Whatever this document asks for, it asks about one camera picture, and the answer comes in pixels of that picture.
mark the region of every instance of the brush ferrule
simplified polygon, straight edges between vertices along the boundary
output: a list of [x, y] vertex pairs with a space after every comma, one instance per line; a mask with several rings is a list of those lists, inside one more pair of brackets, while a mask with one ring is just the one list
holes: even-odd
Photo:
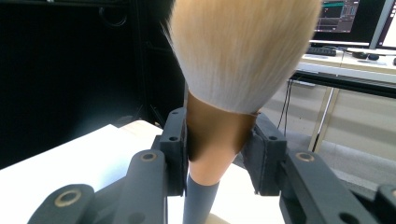
[[187, 102], [190, 172], [201, 185], [219, 182], [250, 137], [257, 114], [237, 114], [208, 105], [189, 92]]

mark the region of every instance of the brush bristles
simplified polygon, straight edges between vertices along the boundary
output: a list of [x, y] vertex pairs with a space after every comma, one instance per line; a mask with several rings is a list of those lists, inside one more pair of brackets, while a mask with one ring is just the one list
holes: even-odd
[[319, 9], [319, 0], [176, 0], [170, 42], [190, 92], [226, 111], [258, 111], [292, 75]]

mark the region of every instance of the white table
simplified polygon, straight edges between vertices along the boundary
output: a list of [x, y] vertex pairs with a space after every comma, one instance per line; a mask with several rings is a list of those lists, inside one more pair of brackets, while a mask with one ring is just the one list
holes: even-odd
[[[139, 120], [93, 133], [0, 170], [0, 223], [26, 223], [53, 191], [88, 184], [95, 191], [125, 176], [132, 156], [162, 130]], [[181, 223], [182, 197], [168, 198], [169, 223]], [[248, 172], [231, 165], [207, 223], [284, 223], [278, 197], [253, 194]]]

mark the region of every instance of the computer monitor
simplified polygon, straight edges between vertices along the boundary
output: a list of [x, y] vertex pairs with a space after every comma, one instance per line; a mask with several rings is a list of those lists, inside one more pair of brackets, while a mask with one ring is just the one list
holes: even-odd
[[396, 50], [396, 0], [386, 12], [387, 18], [379, 36], [376, 47], [378, 49], [395, 49]]
[[322, 0], [311, 46], [369, 48], [386, 0]]

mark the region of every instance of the keyboard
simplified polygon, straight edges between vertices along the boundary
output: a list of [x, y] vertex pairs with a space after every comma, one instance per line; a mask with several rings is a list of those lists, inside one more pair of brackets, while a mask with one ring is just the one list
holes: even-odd
[[315, 55], [335, 57], [336, 52], [335, 52], [335, 49], [309, 47], [308, 50], [306, 51], [306, 54], [315, 54]]

